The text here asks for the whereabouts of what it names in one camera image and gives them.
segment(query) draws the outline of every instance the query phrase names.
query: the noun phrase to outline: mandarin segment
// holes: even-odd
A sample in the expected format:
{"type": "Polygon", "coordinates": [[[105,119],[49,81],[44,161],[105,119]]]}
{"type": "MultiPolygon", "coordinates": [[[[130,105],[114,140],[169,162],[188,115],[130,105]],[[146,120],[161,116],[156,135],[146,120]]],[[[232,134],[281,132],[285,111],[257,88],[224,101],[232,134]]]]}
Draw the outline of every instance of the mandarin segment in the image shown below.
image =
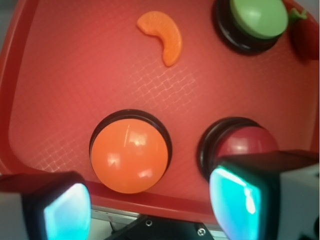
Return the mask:
{"type": "Polygon", "coordinates": [[[174,20],[161,11],[149,11],[137,20],[138,28],[146,35],[162,40],[162,59],[167,67],[174,65],[182,51],[182,37],[174,20]]]}

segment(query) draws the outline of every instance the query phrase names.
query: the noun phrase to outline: green lid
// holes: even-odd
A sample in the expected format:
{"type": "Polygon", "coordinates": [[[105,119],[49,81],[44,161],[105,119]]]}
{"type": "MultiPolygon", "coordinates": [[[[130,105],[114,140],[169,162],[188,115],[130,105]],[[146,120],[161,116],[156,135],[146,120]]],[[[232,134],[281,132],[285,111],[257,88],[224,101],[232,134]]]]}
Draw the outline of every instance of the green lid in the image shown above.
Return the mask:
{"type": "Polygon", "coordinates": [[[272,39],[288,25],[282,0],[230,0],[231,12],[240,27],[258,39],[272,39]]]}

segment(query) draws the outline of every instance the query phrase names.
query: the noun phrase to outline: metal surface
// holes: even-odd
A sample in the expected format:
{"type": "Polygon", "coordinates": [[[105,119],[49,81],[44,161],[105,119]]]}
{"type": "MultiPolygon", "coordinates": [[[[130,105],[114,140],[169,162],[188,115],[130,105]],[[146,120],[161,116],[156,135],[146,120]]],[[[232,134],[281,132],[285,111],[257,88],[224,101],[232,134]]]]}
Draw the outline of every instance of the metal surface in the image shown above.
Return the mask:
{"type": "Polygon", "coordinates": [[[130,224],[140,216],[139,213],[135,212],[122,211],[95,205],[92,206],[91,213],[93,219],[99,219],[117,224],[130,224]]]}

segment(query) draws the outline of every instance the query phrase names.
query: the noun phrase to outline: black ring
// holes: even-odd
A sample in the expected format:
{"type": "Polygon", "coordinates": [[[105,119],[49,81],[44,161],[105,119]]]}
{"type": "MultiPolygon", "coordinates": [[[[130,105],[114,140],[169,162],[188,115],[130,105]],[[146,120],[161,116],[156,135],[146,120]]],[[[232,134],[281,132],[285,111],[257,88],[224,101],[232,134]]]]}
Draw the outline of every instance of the black ring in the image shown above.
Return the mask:
{"type": "Polygon", "coordinates": [[[248,55],[259,54],[272,48],[278,38],[259,39],[245,32],[234,18],[230,0],[217,0],[212,8],[212,21],[220,38],[233,50],[248,55]]]}
{"type": "Polygon", "coordinates": [[[122,119],[137,119],[137,120],[142,120],[150,125],[152,125],[155,129],[158,130],[158,132],[161,134],[163,137],[165,143],[166,143],[166,148],[168,151],[168,163],[166,166],[165,171],[167,171],[170,162],[171,162],[171,157],[172,157],[172,142],[171,138],[169,135],[168,130],[166,127],[162,124],[162,122],[157,119],[155,116],[151,115],[150,113],[147,113],[145,111],[137,110],[137,109],[125,109],[125,110],[120,110],[116,111],[110,115],[108,115],[106,118],[104,118],[94,129],[91,139],[90,139],[90,144],[89,144],[89,154],[90,154],[90,159],[91,159],[91,150],[92,146],[94,144],[94,141],[98,134],[109,124],[116,122],[118,120],[122,119]]]}
{"type": "Polygon", "coordinates": [[[202,135],[198,149],[197,162],[204,178],[209,181],[211,172],[216,167],[215,153],[221,140],[235,129],[260,127],[257,122],[245,117],[226,117],[216,121],[202,135]]]}

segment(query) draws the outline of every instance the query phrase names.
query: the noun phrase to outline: black base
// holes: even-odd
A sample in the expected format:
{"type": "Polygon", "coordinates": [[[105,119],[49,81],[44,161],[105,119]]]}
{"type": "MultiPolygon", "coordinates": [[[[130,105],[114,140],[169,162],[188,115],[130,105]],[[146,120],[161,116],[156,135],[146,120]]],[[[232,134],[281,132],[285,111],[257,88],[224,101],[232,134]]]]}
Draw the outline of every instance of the black base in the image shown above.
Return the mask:
{"type": "Polygon", "coordinates": [[[91,150],[92,150],[92,146],[95,142],[96,137],[98,136],[98,134],[109,124],[116,122],[118,120],[122,120],[122,119],[138,119],[138,120],[142,120],[145,121],[148,124],[151,124],[154,128],[156,128],[159,133],[162,135],[165,143],[166,143],[166,147],[168,150],[168,164],[166,167],[166,170],[169,167],[170,161],[171,161],[171,157],[172,157],[172,143],[171,143],[171,139],[170,139],[170,135],[169,132],[167,131],[166,127],[162,124],[162,122],[157,119],[155,116],[151,115],[150,113],[147,113],[145,111],[141,111],[141,110],[136,110],[136,109],[125,109],[125,110],[120,110],[120,111],[116,111],[112,114],[110,114],[109,116],[107,116],[106,118],[104,118],[94,129],[93,134],[91,136],[90,139],[90,145],[89,145],[89,154],[91,156],[91,150]]]}
{"type": "Polygon", "coordinates": [[[220,38],[233,50],[242,54],[259,54],[272,48],[280,36],[258,39],[246,33],[236,22],[230,0],[217,0],[212,9],[212,21],[220,38]]]}
{"type": "Polygon", "coordinates": [[[213,240],[202,223],[141,216],[105,240],[213,240]]]}
{"type": "Polygon", "coordinates": [[[215,169],[215,154],[221,140],[232,131],[243,127],[260,127],[255,121],[245,117],[227,117],[208,127],[198,145],[197,161],[204,178],[209,181],[215,169]]]}

